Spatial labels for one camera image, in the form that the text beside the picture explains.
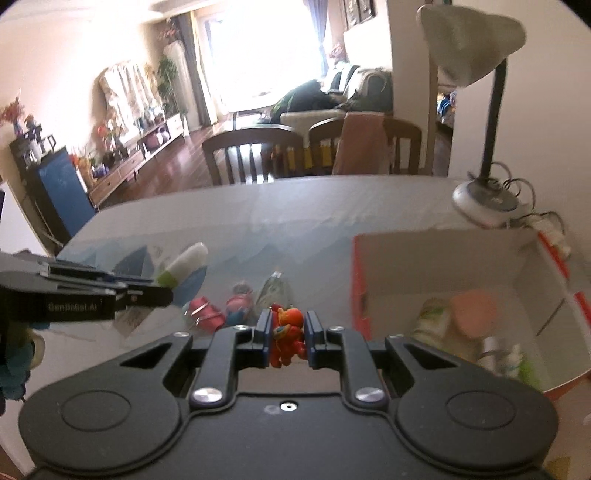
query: gray curtain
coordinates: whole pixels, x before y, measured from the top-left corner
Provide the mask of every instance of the gray curtain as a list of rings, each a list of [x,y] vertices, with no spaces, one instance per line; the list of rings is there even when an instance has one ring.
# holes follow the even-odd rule
[[[318,38],[318,51],[320,52],[320,64],[322,67],[322,76],[329,71],[329,65],[326,62],[326,52],[324,51],[324,36],[326,35],[326,17],[328,16],[328,0],[304,0],[312,16],[312,24]]]
[[[202,78],[197,69],[197,51],[195,50],[195,35],[193,33],[191,13],[177,15],[171,20],[179,33],[180,40],[183,43],[185,54],[187,56],[189,76],[191,77],[191,84],[193,85],[193,93],[195,94],[195,102],[197,103],[199,121],[201,122],[201,125],[208,127],[212,124],[209,110],[207,108],[207,101],[205,99],[205,96],[209,95],[209,88],[207,88],[205,78]]]

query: window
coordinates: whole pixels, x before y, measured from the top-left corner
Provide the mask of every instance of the window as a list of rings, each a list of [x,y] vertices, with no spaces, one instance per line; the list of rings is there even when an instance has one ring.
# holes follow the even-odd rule
[[[225,104],[282,95],[321,75],[316,34],[301,0],[235,2],[205,27]]]

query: wooden chair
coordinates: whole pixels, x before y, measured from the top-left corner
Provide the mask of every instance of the wooden chair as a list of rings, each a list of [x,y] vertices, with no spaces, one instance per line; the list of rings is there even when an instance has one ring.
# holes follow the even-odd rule
[[[275,150],[274,154],[271,155],[272,171],[269,171],[268,162],[261,159],[263,181],[268,181],[269,173],[271,173],[276,179],[304,174],[304,139],[302,136],[285,125],[257,125],[254,127],[221,132],[203,142],[203,153],[213,184],[222,184],[222,177],[215,159],[215,152],[217,150],[224,150],[225,165],[228,170],[228,180],[230,184],[235,183],[235,176],[232,171],[232,161],[230,160],[230,155],[228,153],[228,150],[234,147],[236,148],[238,179],[240,183],[246,183],[246,174],[240,149],[243,145],[249,146],[250,173],[253,183],[256,183],[257,172],[254,155],[252,153],[252,146],[256,144],[273,145],[274,148],[279,147],[280,149],[279,152]],[[294,149],[295,171],[291,171],[288,165],[287,148],[290,147]]]
[[[312,125],[308,131],[308,142],[310,144],[310,153],[312,155],[312,163],[314,164],[314,173],[322,175],[323,168],[323,152],[320,143],[323,141],[330,141],[330,159],[331,165],[335,164],[336,156],[336,140],[340,138],[340,133],[343,131],[344,118],[329,118],[322,122]]]
[[[335,162],[336,148],[335,140],[340,138],[345,124],[344,118],[333,118],[313,125],[308,133],[310,139],[310,150],[314,168],[322,169],[322,149],[320,143],[324,140],[330,140],[330,157]],[[400,174],[408,173],[410,175],[418,174],[418,164],[421,156],[421,140],[423,133],[421,129],[411,122],[400,120],[391,116],[384,117],[384,131],[388,137],[388,144],[394,145],[394,163],[390,165],[390,173]],[[408,138],[410,140],[410,153],[408,155],[408,169],[404,172],[400,169],[400,139]]]

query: ceiling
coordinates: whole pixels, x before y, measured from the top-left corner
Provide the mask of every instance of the ceiling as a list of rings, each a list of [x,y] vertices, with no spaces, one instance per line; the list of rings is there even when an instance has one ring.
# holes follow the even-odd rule
[[[158,21],[217,0],[17,0],[2,15],[0,22],[31,17],[67,15],[93,17],[98,12],[130,15],[139,22]]]

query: lamp base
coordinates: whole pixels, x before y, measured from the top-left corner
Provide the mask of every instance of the lamp base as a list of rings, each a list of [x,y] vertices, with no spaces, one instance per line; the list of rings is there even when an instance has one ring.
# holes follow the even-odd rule
[[[478,180],[459,185],[453,192],[453,203],[468,219],[484,228],[505,225],[521,210],[521,204],[509,190]]]

